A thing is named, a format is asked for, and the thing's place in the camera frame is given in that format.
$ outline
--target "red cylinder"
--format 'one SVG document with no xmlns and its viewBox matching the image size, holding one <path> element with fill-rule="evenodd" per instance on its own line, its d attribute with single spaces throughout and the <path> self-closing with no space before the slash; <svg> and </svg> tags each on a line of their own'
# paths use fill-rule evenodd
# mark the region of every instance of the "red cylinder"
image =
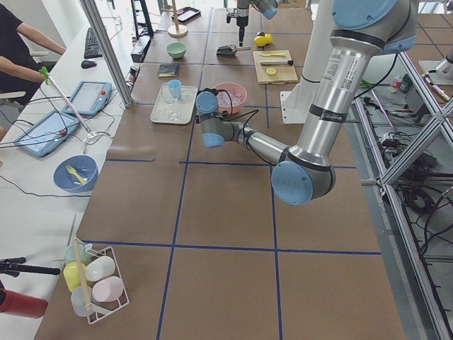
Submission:
<svg viewBox="0 0 453 340">
<path fill-rule="evenodd" d="M 46 300 L 38 297 L 0 290 L 0 313 L 38 319 L 44 315 L 47 305 Z"/>
</svg>

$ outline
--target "white plate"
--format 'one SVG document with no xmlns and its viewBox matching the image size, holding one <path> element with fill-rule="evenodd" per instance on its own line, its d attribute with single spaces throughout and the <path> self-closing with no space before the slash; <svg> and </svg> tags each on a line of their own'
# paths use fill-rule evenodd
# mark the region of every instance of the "white plate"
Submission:
<svg viewBox="0 0 453 340">
<path fill-rule="evenodd" d="M 170 119 L 171 104 L 165 102 L 162 98 L 161 90 L 157 95 L 156 103 L 149 119 L 153 123 L 165 124 L 187 124 L 192 119 L 195 98 L 197 96 L 198 87 L 196 86 L 181 86 L 181 100 L 173 104 L 174 111 L 180 114 L 179 118 Z"/>
</svg>

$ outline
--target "pink bowl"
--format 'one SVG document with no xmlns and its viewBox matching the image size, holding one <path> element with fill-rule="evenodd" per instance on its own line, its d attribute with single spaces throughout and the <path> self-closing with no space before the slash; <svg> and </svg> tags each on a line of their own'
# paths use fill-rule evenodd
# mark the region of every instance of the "pink bowl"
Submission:
<svg viewBox="0 0 453 340">
<path fill-rule="evenodd" d="M 245 88 L 239 84 L 220 83 L 215 86 L 215 89 L 223 89 L 231 96 L 231 101 L 233 102 L 232 113 L 238 113 L 247 100 L 247 90 L 245 90 Z M 231 103 L 229 101 L 228 95 L 224 92 L 220 92 L 217 95 L 217 100 L 219 101 L 219 111 L 226 111 L 228 114 L 231 114 Z"/>
</svg>

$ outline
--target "wooden cutting board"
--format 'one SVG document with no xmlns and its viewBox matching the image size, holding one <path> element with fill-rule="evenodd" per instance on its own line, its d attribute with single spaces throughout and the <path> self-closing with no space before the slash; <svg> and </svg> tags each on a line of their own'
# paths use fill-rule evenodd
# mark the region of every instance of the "wooden cutting board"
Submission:
<svg viewBox="0 0 453 340">
<path fill-rule="evenodd" d="M 271 56 L 265 57 L 262 54 L 269 53 L 283 53 L 284 57 Z M 258 84 L 288 84 L 288 83 L 297 83 L 299 80 L 297 78 L 296 69 L 293 66 L 261 66 L 261 61 L 266 62 L 281 62 L 286 60 L 292 60 L 291 54 L 288 50 L 271 50 L 271 51 L 254 51 L 253 52 L 253 61 L 255 62 L 256 76 L 258 78 Z M 277 70 L 275 76 L 268 76 L 266 74 L 266 69 L 268 67 L 274 67 Z"/>
</svg>

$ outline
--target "bowl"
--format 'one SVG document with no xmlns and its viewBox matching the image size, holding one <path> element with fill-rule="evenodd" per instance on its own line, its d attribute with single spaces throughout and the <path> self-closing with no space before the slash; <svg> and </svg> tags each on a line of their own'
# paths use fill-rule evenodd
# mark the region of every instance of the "bowl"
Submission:
<svg viewBox="0 0 453 340">
<path fill-rule="evenodd" d="M 179 59 L 184 57 L 186 48 L 182 42 L 172 42 L 167 46 L 167 53 L 170 57 L 174 59 Z"/>
<path fill-rule="evenodd" d="M 82 184 L 75 175 L 70 174 L 67 170 L 67 165 L 72 166 L 86 183 Z M 94 185 L 98 180 L 98 175 L 99 171 L 96 161 L 90 156 L 80 154 L 64 160 L 55 169 L 54 183 L 68 193 L 83 193 L 84 191 L 90 191 L 94 188 Z"/>
<path fill-rule="evenodd" d="M 242 85 L 236 83 L 220 83 L 215 86 L 215 89 L 223 89 L 228 92 L 231 97 L 231 102 L 233 103 L 233 110 L 231 111 L 231 102 L 228 95 L 224 92 L 217 94 L 220 112 L 226 111 L 227 114 L 238 113 L 247 100 L 247 90 L 245 90 Z"/>
</svg>

